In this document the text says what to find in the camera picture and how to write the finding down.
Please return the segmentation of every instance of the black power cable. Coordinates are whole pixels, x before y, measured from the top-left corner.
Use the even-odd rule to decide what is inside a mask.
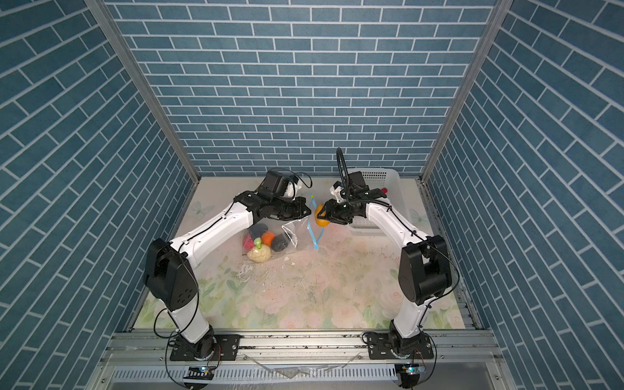
[[[430,380],[431,377],[433,376],[433,372],[436,370],[436,364],[437,364],[437,346],[436,346],[436,342],[433,341],[433,337],[431,337],[429,335],[429,333],[424,333],[425,336],[427,336],[429,338],[429,342],[431,343],[431,345],[433,345],[434,350],[436,351],[435,355],[434,355],[434,360],[433,360],[433,367],[431,368],[431,372],[429,373],[428,377],[426,377],[423,381],[418,382],[415,386],[412,387],[412,389],[414,389],[414,387],[418,386],[419,384],[423,384],[426,381]]]
[[[194,236],[191,236],[190,238],[187,238],[185,241],[189,241],[193,238],[195,238],[196,236],[199,236],[200,234],[208,231],[211,227],[215,226],[215,224],[217,222],[219,222],[220,220],[223,219],[223,217],[225,217],[230,210],[232,209],[232,206],[234,206],[234,203],[232,203],[230,205],[230,207],[228,208],[228,210],[223,214],[223,216],[221,216],[218,220],[214,221],[209,227],[207,227],[206,229],[200,231],[199,233],[195,234]],[[180,245],[180,247],[178,248],[178,253],[180,253],[180,250],[182,249],[182,247],[184,246],[184,242],[182,242],[182,244]],[[184,267],[188,270],[188,272],[191,274],[191,276],[193,276],[193,281],[195,282],[195,288],[197,289],[197,301],[195,302],[195,311],[193,311],[193,316],[191,317],[191,320],[188,322],[188,324],[184,327],[184,329],[180,330],[178,333],[175,334],[175,337],[180,336],[185,330],[188,329],[188,327],[193,323],[193,320],[195,319],[195,316],[197,315],[197,311],[199,310],[199,283],[197,282],[197,278],[195,277],[195,274],[193,273],[192,270],[188,269],[188,262],[185,261],[183,262]],[[161,334],[158,334],[158,332],[156,332],[156,322],[158,321],[158,317],[160,317],[160,314],[162,314],[163,311],[167,310],[167,308],[164,308],[162,310],[160,310],[158,312],[158,314],[156,314],[156,318],[154,318],[154,326],[153,326],[153,331],[154,334],[156,336],[158,336],[159,338],[162,339],[166,339],[167,340],[167,345],[165,346],[165,371],[167,372],[167,376],[169,377],[169,379],[171,379],[171,381],[175,384],[177,384],[180,387],[183,387],[185,389],[188,389],[185,385],[180,384],[178,381],[176,381],[171,374],[169,373],[169,368],[167,366],[167,355],[168,355],[168,349],[169,349],[169,342],[171,341],[171,338],[174,336],[173,334],[175,333],[175,330],[173,330],[171,332],[171,334],[169,336],[162,336]]]
[[[283,167],[273,167],[273,168],[270,168],[269,171],[271,171],[271,170],[272,171],[278,171],[280,169],[281,170],[285,170],[286,172],[292,173],[293,175],[295,175],[296,178],[301,180],[301,183],[303,183],[303,185],[305,185],[308,188],[312,188],[312,176],[310,176],[310,174],[308,172],[293,172],[290,169],[283,168]],[[308,177],[308,179],[310,179],[310,185],[308,185],[306,182],[304,182],[303,179],[301,178],[301,176],[299,176],[299,174],[306,175]]]

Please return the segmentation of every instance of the blue brick wallpaper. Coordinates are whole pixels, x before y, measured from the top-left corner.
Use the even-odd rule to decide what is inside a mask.
[[[80,388],[190,181],[82,0],[0,10],[0,389]]]
[[[417,175],[494,3],[107,1],[204,176]]]
[[[429,182],[519,388],[624,388],[623,21],[515,0]]]

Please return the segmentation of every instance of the red toy fruit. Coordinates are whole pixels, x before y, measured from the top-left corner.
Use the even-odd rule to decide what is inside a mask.
[[[249,252],[255,245],[253,244],[253,238],[249,234],[246,234],[243,238],[243,249],[246,252]]]

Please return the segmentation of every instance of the orange toy fruit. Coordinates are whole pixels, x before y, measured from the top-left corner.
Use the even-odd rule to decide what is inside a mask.
[[[272,232],[266,232],[262,235],[262,243],[267,246],[271,246],[271,242],[275,238],[275,234]]]
[[[316,220],[317,225],[324,228],[325,226],[329,225],[329,221],[318,219],[318,213],[320,213],[322,209],[323,205],[316,206],[316,210],[314,211],[314,219]]]

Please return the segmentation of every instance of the clear plastic bag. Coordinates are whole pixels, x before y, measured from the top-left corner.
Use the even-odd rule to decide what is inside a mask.
[[[263,219],[250,226],[243,237],[243,254],[256,263],[283,258],[310,247],[308,217],[284,222]]]

